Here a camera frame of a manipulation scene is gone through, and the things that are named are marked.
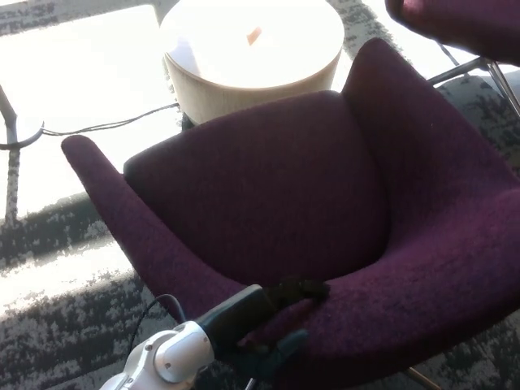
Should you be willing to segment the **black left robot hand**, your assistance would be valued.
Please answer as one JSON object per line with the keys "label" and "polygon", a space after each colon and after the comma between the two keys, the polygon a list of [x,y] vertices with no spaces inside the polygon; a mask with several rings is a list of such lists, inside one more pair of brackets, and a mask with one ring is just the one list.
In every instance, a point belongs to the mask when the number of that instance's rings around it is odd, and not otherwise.
{"label": "black left robot hand", "polygon": [[311,299],[324,301],[330,286],[323,281],[290,278],[270,287],[251,285],[196,320],[209,338],[214,358],[254,382],[268,380],[306,342],[308,331],[298,329],[274,344],[239,343],[287,307]]}

